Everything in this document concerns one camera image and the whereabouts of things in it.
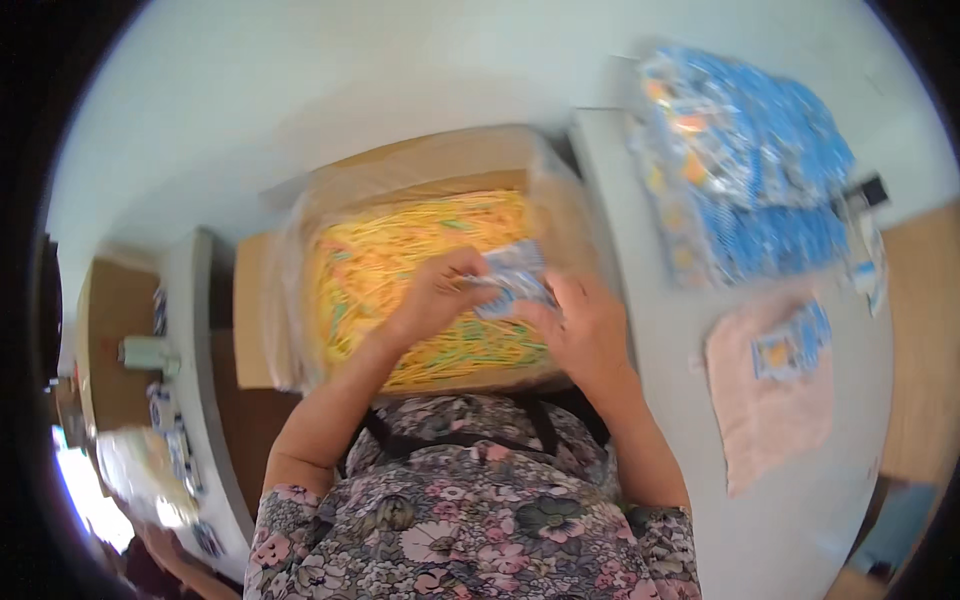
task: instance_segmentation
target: open cardboard box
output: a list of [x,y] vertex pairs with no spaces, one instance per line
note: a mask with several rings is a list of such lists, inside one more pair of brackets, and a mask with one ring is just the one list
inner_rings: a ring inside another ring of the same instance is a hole
[[[379,204],[493,189],[517,189],[531,199],[535,235],[548,265],[596,272],[597,252],[591,241],[595,228],[584,188],[546,142],[523,126],[427,135],[322,167],[300,200],[305,212],[314,216],[300,217],[304,222],[320,220]],[[283,302],[270,301],[269,295],[281,289],[271,262],[276,235],[279,231],[260,233],[241,241],[237,249],[233,332],[241,389],[308,387],[309,368],[288,343],[298,332],[291,331],[287,315],[280,314],[285,311]],[[543,374],[556,372],[549,365]],[[471,386],[465,382],[454,387]]]

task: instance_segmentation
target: white table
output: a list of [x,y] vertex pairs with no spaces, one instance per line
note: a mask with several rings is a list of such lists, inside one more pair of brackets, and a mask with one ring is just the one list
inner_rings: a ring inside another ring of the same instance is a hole
[[197,229],[162,256],[160,280],[167,290],[167,341],[180,354],[180,372],[170,382],[183,415],[204,493],[200,518],[213,528],[224,555],[214,559],[189,528],[177,531],[190,554],[230,579],[243,582],[250,555],[253,521],[233,472],[213,387],[209,296],[213,237]]
[[890,313],[822,277],[833,329],[833,428],[819,449],[727,498],[707,376],[690,368],[716,320],[761,288],[685,291],[670,280],[653,209],[624,143],[619,110],[578,109],[574,151],[606,213],[650,409],[690,492],[703,593],[710,600],[822,600],[845,561],[876,482],[893,386]]

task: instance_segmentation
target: pink towel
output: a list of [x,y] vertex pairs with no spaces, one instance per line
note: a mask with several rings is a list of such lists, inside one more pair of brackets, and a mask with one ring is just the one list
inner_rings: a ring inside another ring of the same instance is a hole
[[779,293],[725,315],[707,340],[713,410],[727,458],[727,495],[747,489],[768,468],[819,447],[833,417],[833,361],[822,348],[816,371],[790,381],[757,379],[751,342],[812,299],[809,289]]

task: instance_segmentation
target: floral dress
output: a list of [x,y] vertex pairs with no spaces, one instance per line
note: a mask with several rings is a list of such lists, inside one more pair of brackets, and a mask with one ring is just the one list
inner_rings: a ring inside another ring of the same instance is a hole
[[[260,500],[244,597],[700,598],[689,514],[614,504],[615,464],[579,420],[545,406],[556,456],[490,441],[389,461],[365,430],[324,498],[279,485]],[[394,433],[451,432],[542,448],[509,400],[410,399]]]

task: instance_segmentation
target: transparent plastic bag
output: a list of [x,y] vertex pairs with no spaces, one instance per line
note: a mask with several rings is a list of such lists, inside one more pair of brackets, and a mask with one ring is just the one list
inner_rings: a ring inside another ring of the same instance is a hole
[[678,46],[634,62],[628,148],[685,286],[826,267],[853,156],[806,87]]
[[97,434],[100,475],[134,515],[167,527],[195,523],[197,502],[174,474],[163,436],[147,427]]
[[[369,209],[469,192],[514,189],[529,203],[548,266],[598,272],[583,185],[535,132],[504,126],[438,133],[378,148],[317,170],[264,261],[263,340],[275,387],[306,392],[326,365],[309,339],[313,318],[302,285],[309,249],[333,224]],[[552,361],[487,370],[391,390],[391,394],[515,388],[560,374]]]

